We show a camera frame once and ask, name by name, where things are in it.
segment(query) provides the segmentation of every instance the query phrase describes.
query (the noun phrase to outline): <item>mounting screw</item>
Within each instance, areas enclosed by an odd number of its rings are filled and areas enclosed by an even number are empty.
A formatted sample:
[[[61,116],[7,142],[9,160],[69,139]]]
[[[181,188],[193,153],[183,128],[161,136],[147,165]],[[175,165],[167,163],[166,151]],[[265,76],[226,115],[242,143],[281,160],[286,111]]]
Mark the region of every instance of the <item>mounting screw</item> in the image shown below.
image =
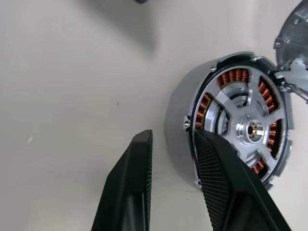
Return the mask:
[[[211,67],[211,71],[214,72],[214,71],[216,71],[216,70],[217,70],[216,66],[213,65],[213,66]]]
[[[186,130],[187,128],[189,128],[191,125],[191,121],[189,120],[189,118],[187,116],[184,117],[184,129]]]
[[[276,43],[275,43],[275,48],[279,48],[279,47],[281,47],[281,43],[276,42]]]

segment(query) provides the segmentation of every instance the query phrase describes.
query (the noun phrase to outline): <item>ribbed black surface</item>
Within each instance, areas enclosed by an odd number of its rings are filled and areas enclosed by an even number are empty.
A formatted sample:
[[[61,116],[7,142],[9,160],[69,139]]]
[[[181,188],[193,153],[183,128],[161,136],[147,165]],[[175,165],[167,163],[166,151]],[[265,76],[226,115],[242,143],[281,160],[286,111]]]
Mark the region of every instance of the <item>ribbed black surface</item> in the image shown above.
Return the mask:
[[[151,214],[151,192],[152,192],[152,139],[148,143],[148,169],[146,177],[146,195],[144,204],[146,205],[145,213],[147,220],[147,230],[150,229],[150,214]]]
[[[146,190],[146,205],[147,205],[147,220],[150,229],[150,213],[151,213],[151,192],[152,192],[152,150],[149,159],[148,175],[147,175],[147,190]]]
[[[212,144],[196,135],[199,174],[206,207],[214,231],[222,229],[230,199],[229,186]]]

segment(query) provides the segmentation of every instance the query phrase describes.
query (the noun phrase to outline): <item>metal bracket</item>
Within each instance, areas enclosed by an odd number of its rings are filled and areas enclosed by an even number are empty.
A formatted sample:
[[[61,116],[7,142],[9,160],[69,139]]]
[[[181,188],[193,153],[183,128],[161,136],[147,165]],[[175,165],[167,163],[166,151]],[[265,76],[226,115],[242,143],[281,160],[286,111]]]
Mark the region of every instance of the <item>metal bracket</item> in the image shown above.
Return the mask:
[[[304,61],[296,58],[290,65],[290,71],[279,71],[275,73],[277,79],[284,78],[286,84],[297,85],[299,88],[308,91],[308,71]]]
[[[302,59],[294,59],[290,71],[279,71],[275,76],[277,79],[285,79],[285,83],[280,87],[281,91],[294,92],[308,104],[308,71]]]

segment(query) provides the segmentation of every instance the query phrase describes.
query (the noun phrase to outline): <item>hub spoke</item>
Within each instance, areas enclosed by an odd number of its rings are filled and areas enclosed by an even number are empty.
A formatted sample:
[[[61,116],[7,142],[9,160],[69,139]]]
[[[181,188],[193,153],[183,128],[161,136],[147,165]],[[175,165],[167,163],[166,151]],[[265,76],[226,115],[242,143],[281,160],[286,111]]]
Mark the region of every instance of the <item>hub spoke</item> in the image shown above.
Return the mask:
[[[255,69],[250,70],[250,77],[248,81],[248,104],[250,106],[257,106],[257,99],[259,92],[260,72]]]
[[[271,114],[263,117],[263,125],[268,126],[272,123],[275,123],[277,120],[284,118],[284,110],[282,108],[278,108],[273,111]]]
[[[259,151],[259,154],[261,155],[264,163],[269,168],[269,171],[273,171],[274,168],[276,167],[278,161],[272,157],[270,151],[268,150],[268,148],[264,144],[260,144],[258,146],[258,151]]]

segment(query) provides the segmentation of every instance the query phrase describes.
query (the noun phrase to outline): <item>white table surface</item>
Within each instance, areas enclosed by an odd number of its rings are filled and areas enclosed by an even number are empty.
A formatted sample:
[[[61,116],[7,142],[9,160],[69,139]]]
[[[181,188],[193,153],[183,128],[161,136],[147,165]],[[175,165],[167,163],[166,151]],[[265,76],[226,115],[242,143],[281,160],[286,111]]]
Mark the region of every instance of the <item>white table surface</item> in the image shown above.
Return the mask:
[[[153,129],[151,230],[211,230],[203,195],[174,170],[164,116],[194,67],[237,51],[275,61],[299,0],[0,1],[0,230],[89,231],[105,179]],[[308,215],[308,105],[270,191],[293,230]]]

